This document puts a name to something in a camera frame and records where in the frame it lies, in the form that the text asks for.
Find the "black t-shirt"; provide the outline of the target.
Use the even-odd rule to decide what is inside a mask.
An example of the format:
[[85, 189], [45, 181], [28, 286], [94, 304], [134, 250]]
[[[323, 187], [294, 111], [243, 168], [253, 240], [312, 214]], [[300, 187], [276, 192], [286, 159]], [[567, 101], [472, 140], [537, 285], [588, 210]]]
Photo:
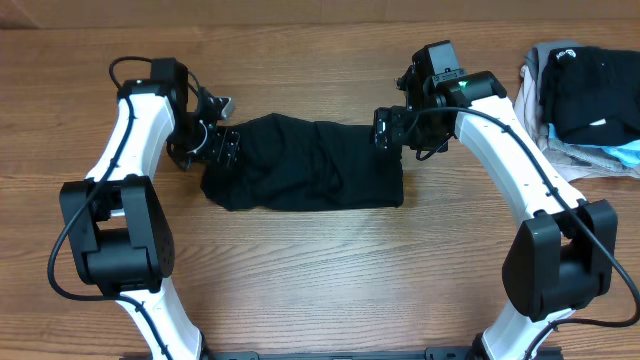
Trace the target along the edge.
[[205, 168], [205, 197], [229, 210], [334, 211], [399, 207], [399, 147], [378, 151], [372, 127], [306, 121], [272, 113], [232, 126], [237, 162]]

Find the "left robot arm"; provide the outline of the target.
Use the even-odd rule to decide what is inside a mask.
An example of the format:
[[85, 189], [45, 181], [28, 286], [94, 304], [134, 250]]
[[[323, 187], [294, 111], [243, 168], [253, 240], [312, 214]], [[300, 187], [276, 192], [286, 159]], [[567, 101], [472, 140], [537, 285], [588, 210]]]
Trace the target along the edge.
[[210, 359], [171, 279], [175, 246], [153, 179], [163, 154], [183, 171], [204, 163], [232, 173], [240, 135], [218, 124], [233, 111], [230, 98], [212, 95], [174, 58], [148, 63], [148, 78], [115, 84], [118, 118], [99, 161], [61, 188], [64, 227], [47, 278], [64, 298], [121, 306], [152, 359]]

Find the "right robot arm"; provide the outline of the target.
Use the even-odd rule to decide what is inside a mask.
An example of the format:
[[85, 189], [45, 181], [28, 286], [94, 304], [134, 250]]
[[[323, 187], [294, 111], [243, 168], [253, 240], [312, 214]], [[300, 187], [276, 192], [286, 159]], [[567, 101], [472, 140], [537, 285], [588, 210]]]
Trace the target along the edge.
[[518, 228], [502, 266], [508, 301], [469, 346], [431, 347], [428, 359], [559, 359], [543, 348], [549, 325], [608, 292], [618, 219], [589, 202], [528, 136], [505, 88], [489, 71], [467, 73], [448, 40], [424, 46], [397, 81], [403, 106], [374, 113], [381, 154], [403, 146], [423, 161], [455, 138], [481, 162]]

